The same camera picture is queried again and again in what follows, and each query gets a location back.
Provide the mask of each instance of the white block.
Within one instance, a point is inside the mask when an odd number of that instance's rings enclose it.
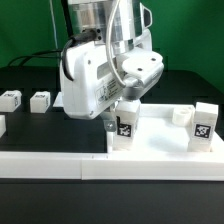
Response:
[[[197,103],[188,144],[189,152],[209,152],[218,118],[218,105]]]
[[[5,116],[0,115],[0,138],[6,131],[6,126],[5,126]]]
[[[0,96],[0,112],[13,112],[21,104],[20,91],[6,91]]]
[[[36,92],[30,99],[31,113],[45,113],[51,104],[50,92]]]

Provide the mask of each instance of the white platform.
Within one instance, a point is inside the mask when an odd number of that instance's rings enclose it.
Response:
[[[171,123],[175,105],[142,105],[131,148],[107,154],[0,152],[0,178],[224,180],[224,142],[187,152],[189,128]],[[114,149],[112,135],[108,147]]]

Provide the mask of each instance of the white cube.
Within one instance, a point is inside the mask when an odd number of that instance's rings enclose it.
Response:
[[[36,92],[30,99],[31,113],[45,113],[51,104],[50,92]]]
[[[0,96],[0,112],[14,112],[21,104],[21,92],[6,91]]]
[[[218,105],[197,103],[188,151],[210,151],[217,118]]]
[[[0,138],[6,131],[6,126],[5,126],[5,116],[0,115]]]

